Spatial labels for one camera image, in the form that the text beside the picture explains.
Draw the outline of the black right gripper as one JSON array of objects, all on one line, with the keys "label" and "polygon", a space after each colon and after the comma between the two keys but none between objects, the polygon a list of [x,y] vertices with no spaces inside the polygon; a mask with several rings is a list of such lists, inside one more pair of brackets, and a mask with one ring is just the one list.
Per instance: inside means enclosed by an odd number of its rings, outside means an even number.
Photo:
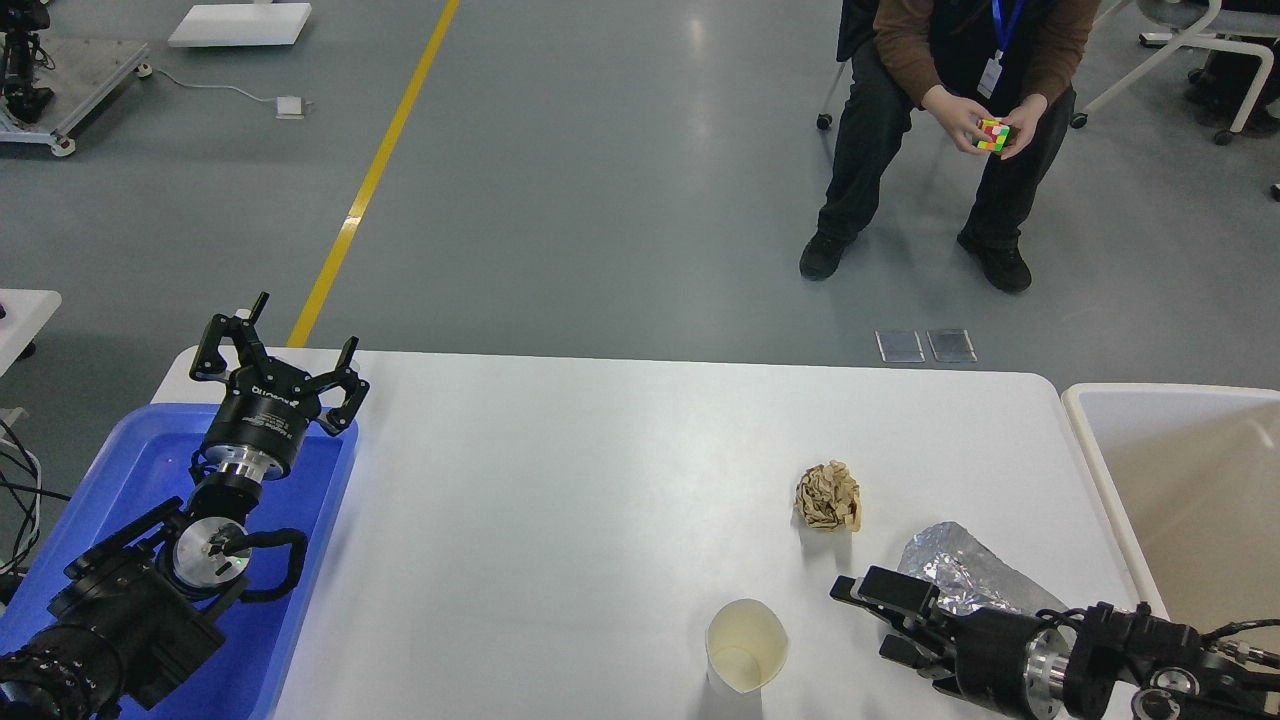
[{"label": "black right gripper", "polygon": [[925,579],[870,566],[863,577],[837,577],[829,597],[864,609],[887,623],[879,656],[910,667],[934,691],[1012,719],[1056,719],[1070,644],[1038,618],[980,609],[956,618],[954,648],[946,656],[920,651],[913,641],[940,641],[934,615],[940,588]]}]

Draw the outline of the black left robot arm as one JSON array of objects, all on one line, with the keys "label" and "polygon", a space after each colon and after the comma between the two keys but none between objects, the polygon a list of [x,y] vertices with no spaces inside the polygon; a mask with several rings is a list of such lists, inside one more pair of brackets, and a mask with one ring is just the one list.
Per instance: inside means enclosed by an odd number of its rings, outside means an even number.
[{"label": "black left robot arm", "polygon": [[358,338],[329,372],[274,357],[256,332],[268,304],[218,314],[189,377],[224,398],[189,461],[195,488],[166,498],[65,566],[52,624],[3,656],[5,719],[116,719],[122,700],[151,708],[224,644],[218,619],[234,603],[269,603],[301,582],[310,538],[251,530],[270,480],[291,474],[311,425],[355,424],[370,384],[353,368]]}]

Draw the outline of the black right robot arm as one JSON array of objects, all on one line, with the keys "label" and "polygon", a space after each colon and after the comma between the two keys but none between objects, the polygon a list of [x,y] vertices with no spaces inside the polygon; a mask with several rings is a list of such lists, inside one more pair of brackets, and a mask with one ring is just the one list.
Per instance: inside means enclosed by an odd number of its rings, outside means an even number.
[{"label": "black right robot arm", "polygon": [[1140,603],[956,614],[940,588],[886,568],[838,577],[829,592],[888,625],[879,655],[942,694],[1012,719],[1101,719],[1114,687],[1132,685],[1134,719],[1275,719],[1277,655],[1236,639],[1265,620],[1208,633]]}]

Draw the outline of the person left hand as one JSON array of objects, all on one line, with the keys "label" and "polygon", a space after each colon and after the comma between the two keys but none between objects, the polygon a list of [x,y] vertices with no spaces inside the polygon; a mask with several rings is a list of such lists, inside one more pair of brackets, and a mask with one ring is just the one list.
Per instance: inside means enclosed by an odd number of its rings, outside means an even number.
[{"label": "person left hand", "polygon": [[1048,105],[1048,99],[1043,94],[1030,94],[1001,119],[1001,123],[1009,128],[998,154],[1002,161],[1012,160],[1021,151],[1029,149]]}]

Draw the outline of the person right hand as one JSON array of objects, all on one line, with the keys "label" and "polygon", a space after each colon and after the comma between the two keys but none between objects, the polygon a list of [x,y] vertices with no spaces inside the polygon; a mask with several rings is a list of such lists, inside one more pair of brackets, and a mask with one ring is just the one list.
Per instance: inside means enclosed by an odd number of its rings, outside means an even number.
[{"label": "person right hand", "polygon": [[954,95],[942,85],[934,85],[923,95],[920,108],[937,120],[960,152],[989,155],[974,145],[975,140],[980,137],[979,120],[995,118],[979,102]]}]

